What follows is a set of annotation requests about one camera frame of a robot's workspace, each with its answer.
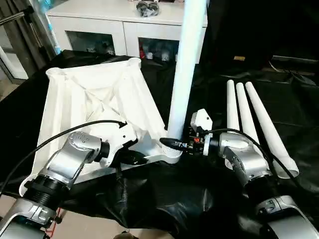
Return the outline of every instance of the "black backdrop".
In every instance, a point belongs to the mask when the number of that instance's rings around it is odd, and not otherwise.
[[[67,68],[126,59],[64,51],[50,67]],[[166,125],[174,71],[175,64],[142,61],[142,73]],[[209,66],[196,66],[186,125],[193,112],[205,108],[213,119],[214,128],[226,126],[228,79],[214,75]],[[316,198],[319,191],[318,87],[301,85],[289,73],[249,71],[235,81],[253,82],[300,169],[298,181]],[[47,87],[43,69],[0,102],[1,181],[19,159],[36,147]],[[256,127],[262,135],[258,124]],[[260,141],[267,148],[262,137]],[[7,194],[17,195],[17,188],[30,173],[31,166],[32,159],[19,168],[7,187]],[[309,206],[309,198],[289,180],[282,181],[281,190],[292,195],[310,219],[317,218],[316,210]],[[77,184],[63,208],[114,219],[128,228],[166,230],[175,238],[220,234],[225,238],[256,238],[259,228],[232,171],[226,169],[223,160],[216,155],[208,158],[184,155],[176,165],[157,162],[124,171],[123,178],[118,181],[114,175],[108,175]]]

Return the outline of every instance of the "black fabric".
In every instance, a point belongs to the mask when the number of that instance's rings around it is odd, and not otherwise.
[[[66,68],[126,59],[64,51],[50,67]],[[142,61],[142,73],[166,125],[174,72],[175,65]],[[254,83],[290,156],[300,169],[298,181],[312,193],[314,200],[296,189],[290,180],[282,181],[280,190],[292,195],[310,219],[317,219],[319,214],[310,202],[316,203],[319,192],[319,88],[303,85],[289,73],[249,71],[232,74],[235,74],[231,76],[235,82]],[[204,65],[196,66],[186,126],[191,114],[201,108],[211,115],[214,128],[226,126],[226,81],[229,77],[213,75]],[[6,163],[6,167],[1,167],[1,181],[17,160],[36,147],[47,86],[43,69],[0,102],[1,115],[5,116],[0,119],[2,137],[9,139],[0,144],[1,158]],[[267,148],[258,124],[256,128],[261,144]],[[19,169],[7,194],[17,194],[17,187],[30,173],[31,166],[32,159]],[[107,175],[77,184],[63,208],[114,219],[128,228],[162,229],[175,238],[213,237],[221,233],[224,238],[257,238],[260,228],[253,209],[242,196],[238,181],[217,155],[208,158],[184,155],[176,165],[156,162],[124,171],[120,180],[115,175]]]

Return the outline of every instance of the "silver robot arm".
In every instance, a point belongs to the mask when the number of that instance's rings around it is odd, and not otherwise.
[[[129,124],[106,142],[84,132],[70,134],[38,176],[26,183],[23,198],[17,199],[0,221],[0,239],[49,238],[41,228],[50,227],[84,165],[97,161],[112,166],[119,150],[136,142],[136,133]]]
[[[223,132],[218,139],[206,134],[206,130],[212,129],[212,122],[204,109],[193,114],[190,125],[188,142],[172,138],[160,141],[189,154],[207,156],[217,151],[220,157],[227,159],[264,225],[261,234],[265,238],[319,239],[318,231],[293,199],[280,194],[268,162],[250,140],[232,132]]]

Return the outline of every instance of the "tiled floor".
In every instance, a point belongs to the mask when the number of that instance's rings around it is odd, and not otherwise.
[[[4,216],[15,199],[2,196],[0,199],[0,216]],[[171,235],[160,230],[126,229],[117,222],[103,218],[92,218],[81,214],[66,212],[61,224],[55,228],[54,239],[113,239],[123,231],[139,239],[173,239]]]
[[[12,84],[8,78],[0,79],[0,101],[7,97],[19,85]]]

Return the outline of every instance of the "white pole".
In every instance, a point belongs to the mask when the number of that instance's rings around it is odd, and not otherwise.
[[[265,135],[270,151],[285,165],[285,167],[291,172],[294,177],[298,176],[299,169],[295,161],[290,158],[253,84],[251,82],[247,82],[246,89],[253,104],[254,110]],[[284,172],[284,170],[277,162],[274,162],[274,167],[280,178],[289,178],[287,173]]]
[[[241,125],[243,127],[243,132],[248,134],[250,137],[256,140],[257,143],[259,143],[259,139],[255,129],[253,117],[249,109],[248,100],[246,97],[243,83],[238,83],[236,85],[236,90],[237,90],[238,106],[239,106],[240,119],[241,119]],[[258,147],[254,145],[254,148],[256,152],[263,157],[263,154],[258,149]]]
[[[167,130],[167,136],[170,138],[181,139],[183,133],[205,10],[206,0],[185,2]],[[167,156],[175,157],[180,154],[179,151],[167,147],[163,149]]]
[[[239,130],[237,101],[234,81],[227,81],[227,128]]]

